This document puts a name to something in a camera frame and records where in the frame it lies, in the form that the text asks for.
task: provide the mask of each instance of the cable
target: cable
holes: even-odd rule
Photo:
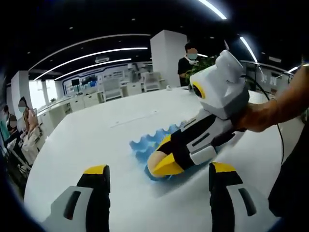
[[[267,98],[267,100],[270,101],[270,98],[267,95],[266,91],[260,86],[260,84],[256,80],[254,80],[252,77],[250,77],[250,76],[248,76],[246,74],[242,75],[241,77],[245,77],[245,78],[253,81],[256,84],[256,86],[259,87],[259,89],[262,91],[262,93],[264,93],[264,95]],[[282,160],[281,160],[281,165],[282,165],[283,164],[283,159],[284,159],[284,141],[283,141],[283,136],[282,136],[281,131],[280,131],[279,124],[277,124],[277,128],[278,128],[278,131],[279,131],[279,134],[280,134],[280,137],[281,137],[281,143],[282,143]]]

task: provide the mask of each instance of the black ceiling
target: black ceiling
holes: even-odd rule
[[[290,69],[300,63],[303,41],[308,36],[303,1],[210,0],[227,17],[221,20],[198,0],[32,0],[1,3],[2,43],[0,66],[9,83],[18,70],[28,70],[47,55],[83,40],[115,34],[143,33],[91,41],[46,59],[35,69],[48,70],[63,62],[94,52],[149,47],[146,51],[110,53],[111,60],[150,60],[150,38],[163,29],[188,35],[199,53],[214,55],[224,48],[252,60],[239,41],[244,35],[259,62]],[[268,57],[282,59],[274,63]],[[94,64],[86,58],[59,69],[68,73]],[[31,79],[38,76],[32,73]]]

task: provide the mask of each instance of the ceiling light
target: ceiling light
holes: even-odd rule
[[[207,6],[209,9],[211,9],[213,12],[215,12],[221,19],[226,20],[226,17],[217,8],[215,8],[210,2],[206,0],[199,0],[199,1],[203,3],[205,6]]]
[[[200,56],[200,57],[208,57],[208,56],[202,55],[202,54],[198,54],[198,56]]]
[[[298,67],[294,67],[294,68],[290,69],[288,72],[291,73],[291,72],[295,71],[296,69],[298,69]]]
[[[240,39],[241,39],[241,41],[243,42],[243,44],[247,47],[247,49],[248,49],[248,51],[250,52],[250,54],[251,54],[253,60],[257,63],[257,59],[256,59],[256,57],[255,57],[253,51],[251,50],[249,44],[248,44],[247,41],[245,40],[245,38],[240,37]]]
[[[130,47],[130,48],[120,48],[120,49],[113,49],[113,50],[108,50],[108,51],[103,51],[103,52],[96,52],[96,53],[92,53],[92,54],[89,54],[89,55],[85,55],[85,56],[82,56],[82,57],[78,57],[78,58],[75,58],[75,59],[72,59],[72,60],[69,60],[63,64],[59,64],[58,66],[50,69],[50,70],[47,70],[46,72],[44,72],[42,75],[38,76],[37,78],[35,78],[34,80],[36,81],[37,79],[41,78],[42,76],[46,75],[47,73],[51,72],[52,70],[55,70],[63,65],[66,65],[66,64],[69,64],[71,62],[74,62],[74,61],[77,61],[79,59],[83,59],[83,58],[86,58],[86,57],[90,57],[90,56],[95,56],[95,55],[98,55],[98,54],[103,54],[103,53],[109,53],[109,52],[118,52],[118,51],[128,51],[128,50],[147,50],[148,47]]]
[[[116,63],[116,62],[121,62],[121,61],[129,61],[129,60],[132,60],[132,59],[131,59],[131,58],[129,58],[129,59],[119,59],[119,60],[107,61],[107,62],[100,63],[100,64],[90,65],[90,66],[87,66],[87,67],[84,67],[84,68],[81,68],[81,69],[78,69],[78,70],[69,72],[69,73],[64,74],[64,75],[62,75],[62,76],[60,76],[60,77],[57,77],[57,78],[55,79],[55,81],[58,80],[58,79],[60,79],[60,78],[62,78],[62,77],[65,77],[65,76],[70,75],[70,74],[72,74],[72,73],[79,72],[79,71],[84,70],[84,69],[89,69],[89,68],[96,67],[96,66],[103,65],[103,64],[110,64],[110,63]]]

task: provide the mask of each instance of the white table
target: white table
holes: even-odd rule
[[[253,103],[266,100],[256,92],[250,96]],[[211,231],[208,167],[171,188],[151,182],[129,146],[142,135],[190,119],[200,108],[195,95],[178,88],[122,98],[66,116],[34,162],[26,186],[26,209],[44,221],[51,203],[76,185],[85,169],[108,164],[111,231]],[[281,158],[281,140],[273,126],[263,133],[245,132],[217,160],[232,164],[245,183],[267,197]]]

